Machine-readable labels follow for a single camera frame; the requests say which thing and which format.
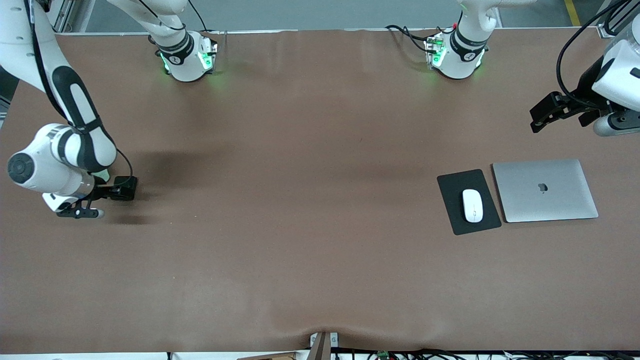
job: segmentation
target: mouse pad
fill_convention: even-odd
[[[462,235],[502,226],[482,170],[438,176],[438,185],[440,185],[440,193],[447,207],[454,234]],[[475,189],[480,193],[484,212],[480,222],[472,223],[465,219],[465,210],[462,206],[462,191],[465,189]]]

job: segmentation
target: white robotic arm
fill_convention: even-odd
[[[106,169],[116,147],[104,129],[91,97],[58,47],[39,3],[0,3],[0,65],[17,78],[45,92],[68,125],[48,124],[8,162],[17,185],[43,193],[55,212],[67,213],[76,202],[104,195],[96,192],[108,180]],[[82,209],[98,217],[96,209]]]
[[[534,133],[578,114],[580,124],[593,123],[600,136],[640,132],[640,15],[585,71],[574,91],[551,92],[530,113]]]
[[[187,0],[108,0],[147,30],[158,46],[167,73],[195,81],[214,70],[218,46],[196,31],[187,31],[178,14]]]
[[[480,66],[486,44],[497,25],[496,8],[523,6],[537,0],[456,0],[462,7],[460,21],[425,41],[427,61],[452,79],[464,79]]]

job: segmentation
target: silver laptop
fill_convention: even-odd
[[[598,217],[576,159],[495,163],[493,174],[507,222]]]

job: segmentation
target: table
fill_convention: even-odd
[[[0,352],[640,347],[637,136],[534,135],[574,29],[495,32],[470,79],[386,31],[221,35],[178,83],[146,37],[59,37],[140,177],[138,199],[57,218],[0,176]],[[606,42],[568,52],[578,76]],[[2,159],[59,117],[21,83]],[[436,177],[579,158],[600,218],[454,236]],[[126,175],[122,160],[114,166]]]

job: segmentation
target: white mouse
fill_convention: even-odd
[[[465,218],[468,222],[482,221],[482,198],[477,190],[466,189],[462,192],[462,204],[465,208]]]

